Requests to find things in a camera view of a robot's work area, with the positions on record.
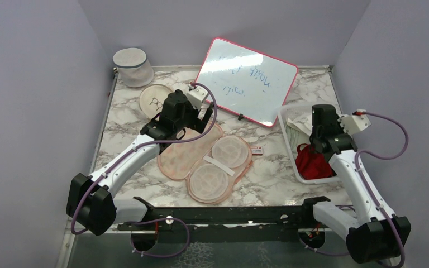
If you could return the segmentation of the white bra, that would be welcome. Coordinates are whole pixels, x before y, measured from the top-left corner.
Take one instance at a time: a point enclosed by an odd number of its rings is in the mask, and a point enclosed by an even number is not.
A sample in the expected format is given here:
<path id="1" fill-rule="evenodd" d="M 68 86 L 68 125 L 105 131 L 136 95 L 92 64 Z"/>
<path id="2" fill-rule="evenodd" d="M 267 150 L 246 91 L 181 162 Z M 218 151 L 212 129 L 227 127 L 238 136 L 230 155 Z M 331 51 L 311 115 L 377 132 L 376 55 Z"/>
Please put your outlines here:
<path id="1" fill-rule="evenodd" d="M 312 134 L 312 114 L 303 113 L 300 116 L 291 119 L 287 118 L 287 125 L 293 129 L 303 132 L 307 136 Z"/>

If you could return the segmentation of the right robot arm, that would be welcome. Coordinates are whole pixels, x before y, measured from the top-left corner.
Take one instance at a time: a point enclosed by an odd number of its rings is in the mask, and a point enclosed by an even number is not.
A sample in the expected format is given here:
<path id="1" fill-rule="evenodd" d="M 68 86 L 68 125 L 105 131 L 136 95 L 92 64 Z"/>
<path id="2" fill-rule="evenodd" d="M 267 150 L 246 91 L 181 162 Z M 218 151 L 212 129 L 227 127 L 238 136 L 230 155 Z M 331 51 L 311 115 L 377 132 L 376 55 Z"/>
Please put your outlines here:
<path id="1" fill-rule="evenodd" d="M 380 117 L 398 126 L 404 134 L 404 145 L 393 156 L 379 156 L 368 150 L 358 149 L 352 135 L 371 123 L 369 116 Z M 411 231 L 408 218 L 399 217 L 386 203 L 372 182 L 361 160 L 368 154 L 381 160 L 393 160 L 407 149 L 409 136 L 396 120 L 363 109 L 351 115 L 338 115 L 330 104 L 312 106 L 312 134 L 310 144 L 341 180 L 352 202 L 356 216 L 342 211 L 326 197 L 306 199 L 300 220 L 307 227 L 322 223 L 341 237 L 347 254 L 358 264 L 377 262 L 388 267 L 385 260 L 399 258 L 397 267 L 406 260 L 404 245 Z"/>

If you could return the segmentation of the floral mesh laundry bag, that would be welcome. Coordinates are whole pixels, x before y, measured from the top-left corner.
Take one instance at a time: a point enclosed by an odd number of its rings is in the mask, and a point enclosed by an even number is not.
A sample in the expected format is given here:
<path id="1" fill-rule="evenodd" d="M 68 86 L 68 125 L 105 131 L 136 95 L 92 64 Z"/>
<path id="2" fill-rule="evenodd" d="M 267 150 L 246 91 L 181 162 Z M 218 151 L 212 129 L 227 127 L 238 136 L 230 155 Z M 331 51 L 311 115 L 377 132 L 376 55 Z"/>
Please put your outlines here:
<path id="1" fill-rule="evenodd" d="M 219 204 L 252 165 L 245 140 L 225 135 L 215 124 L 202 138 L 169 146 L 158 156 L 159 170 L 172 180 L 184 180 L 188 194 L 203 204 Z"/>

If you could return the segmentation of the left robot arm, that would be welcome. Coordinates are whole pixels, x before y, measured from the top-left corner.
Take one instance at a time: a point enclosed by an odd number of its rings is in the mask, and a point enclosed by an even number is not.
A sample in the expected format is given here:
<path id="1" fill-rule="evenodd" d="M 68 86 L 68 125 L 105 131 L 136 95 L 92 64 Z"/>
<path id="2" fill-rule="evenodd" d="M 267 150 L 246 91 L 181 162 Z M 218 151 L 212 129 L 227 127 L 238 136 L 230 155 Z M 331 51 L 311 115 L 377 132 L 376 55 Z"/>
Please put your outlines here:
<path id="1" fill-rule="evenodd" d="M 217 104 L 213 93 L 200 83 L 186 93 L 177 89 L 169 93 L 162 110 L 143 128 L 132 144 L 103 168 L 86 176 L 77 174 L 70 183 L 66 213 L 71 217 L 70 231 L 86 231 L 99 236 L 113 224 L 131 223 L 139 229 L 152 225 L 151 205 L 140 198 L 115 202 L 122 186 L 145 164 L 159 156 L 170 145 L 185 143 L 179 135 L 195 130 L 195 141 L 215 125 Z"/>

